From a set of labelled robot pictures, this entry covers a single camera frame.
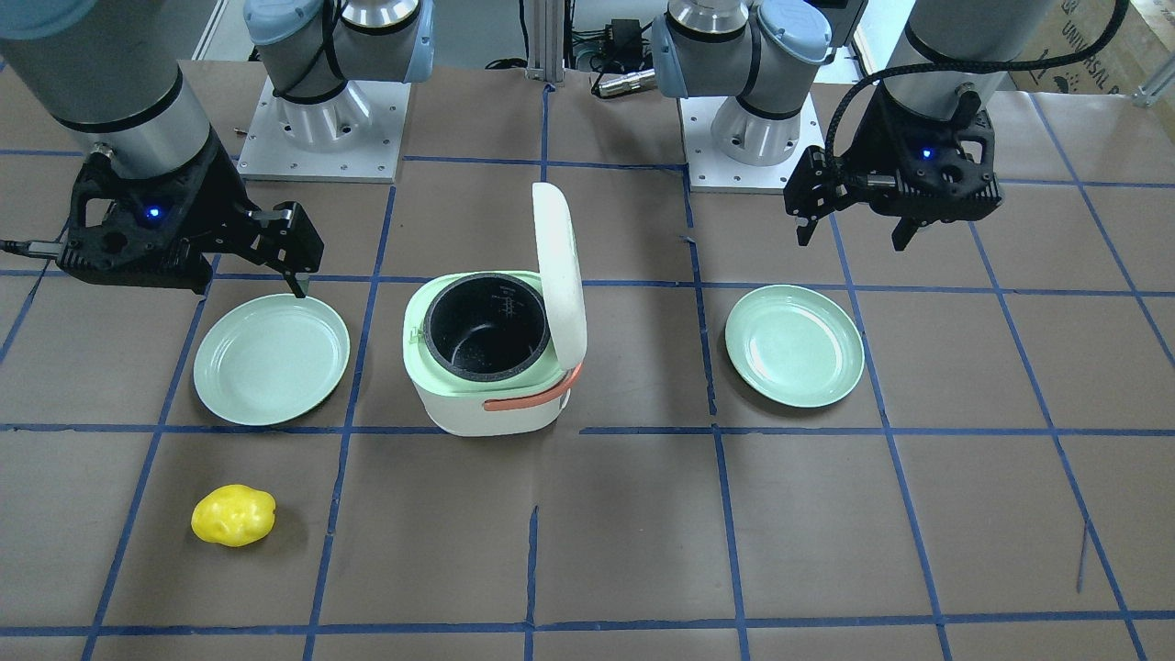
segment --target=green plate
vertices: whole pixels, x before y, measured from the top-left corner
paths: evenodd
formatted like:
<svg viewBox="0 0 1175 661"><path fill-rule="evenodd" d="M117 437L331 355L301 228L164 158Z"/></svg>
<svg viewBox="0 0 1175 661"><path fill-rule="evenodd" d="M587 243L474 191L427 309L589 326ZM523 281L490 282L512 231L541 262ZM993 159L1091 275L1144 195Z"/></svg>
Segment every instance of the green plate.
<svg viewBox="0 0 1175 661"><path fill-rule="evenodd" d="M842 399L865 369L853 319L828 297L792 284L756 289L734 304L726 352L752 389L805 409Z"/></svg>

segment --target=brown handle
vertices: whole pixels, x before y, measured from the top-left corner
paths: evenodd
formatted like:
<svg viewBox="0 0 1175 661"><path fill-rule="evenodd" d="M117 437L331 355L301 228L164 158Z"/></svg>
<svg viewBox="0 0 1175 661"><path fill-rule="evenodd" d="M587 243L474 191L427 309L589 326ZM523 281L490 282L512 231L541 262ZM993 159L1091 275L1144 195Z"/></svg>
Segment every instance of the brown handle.
<svg viewBox="0 0 1175 661"><path fill-rule="evenodd" d="M482 409L489 412L495 411L518 411L519 409L531 409L533 406L539 406L552 400L557 400L563 397L564 393L571 390L571 386L579 380L579 371L583 370L584 364L579 364L575 370L568 372L563 380L556 384L552 389L543 391L542 393L536 393L533 396L526 396L525 398L512 398L508 400L485 400L482 404Z"/></svg>

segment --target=cardboard box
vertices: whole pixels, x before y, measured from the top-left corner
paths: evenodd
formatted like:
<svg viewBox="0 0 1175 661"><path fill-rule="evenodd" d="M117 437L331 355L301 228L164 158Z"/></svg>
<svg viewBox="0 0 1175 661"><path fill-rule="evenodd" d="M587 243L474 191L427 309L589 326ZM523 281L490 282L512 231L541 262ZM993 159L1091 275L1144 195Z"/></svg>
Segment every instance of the cardboard box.
<svg viewBox="0 0 1175 661"><path fill-rule="evenodd" d="M1054 0L1036 35L1020 54L1041 60L1075 53L1106 28L1113 0ZM1067 67L1016 72L1020 89L1066 94L1133 94L1175 50L1175 0L1130 0L1114 40L1093 58ZM1175 88L1168 88L1152 112L1175 140Z"/></svg>

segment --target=light blue joint cap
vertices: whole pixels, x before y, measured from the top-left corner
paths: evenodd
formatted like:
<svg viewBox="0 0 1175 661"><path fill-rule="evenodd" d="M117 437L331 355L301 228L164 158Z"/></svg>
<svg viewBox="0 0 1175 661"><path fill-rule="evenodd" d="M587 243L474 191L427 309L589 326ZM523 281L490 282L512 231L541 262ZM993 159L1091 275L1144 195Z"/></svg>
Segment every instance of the light blue joint cap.
<svg viewBox="0 0 1175 661"><path fill-rule="evenodd" d="M322 12L323 0L247 0L244 25L257 46L269 46L294 34Z"/></svg>
<svg viewBox="0 0 1175 661"><path fill-rule="evenodd" d="M76 25L98 0L0 0L0 39L32 41Z"/></svg>
<svg viewBox="0 0 1175 661"><path fill-rule="evenodd" d="M822 65L828 55L832 26L804 0L764 0L759 25L780 48L810 65Z"/></svg>
<svg viewBox="0 0 1175 661"><path fill-rule="evenodd" d="M416 43L408 60L404 82L424 82L432 75L432 0L421 0Z"/></svg>
<svg viewBox="0 0 1175 661"><path fill-rule="evenodd" d="M653 49L653 73L657 76L657 88L670 99L689 99L685 89L685 74L682 73L682 61L677 56L677 45L670 34L665 15L653 19L651 38Z"/></svg>

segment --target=white mounting plate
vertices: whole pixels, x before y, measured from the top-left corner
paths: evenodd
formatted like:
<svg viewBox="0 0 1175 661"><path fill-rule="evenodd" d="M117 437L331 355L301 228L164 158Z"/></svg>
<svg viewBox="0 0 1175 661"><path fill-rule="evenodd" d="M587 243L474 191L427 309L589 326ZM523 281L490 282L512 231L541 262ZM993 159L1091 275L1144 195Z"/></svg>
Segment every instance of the white mounting plate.
<svg viewBox="0 0 1175 661"><path fill-rule="evenodd" d="M395 183L411 85L356 83L371 103L368 139L343 151L308 151L283 134L267 77L236 170L247 180Z"/></svg>
<svg viewBox="0 0 1175 661"><path fill-rule="evenodd" d="M812 96L800 109L800 139L787 160L777 166L748 166L724 154L710 135L710 124L725 96L682 99L682 136L690 162L690 188L699 193L765 193L781 195L808 144L824 144Z"/></svg>

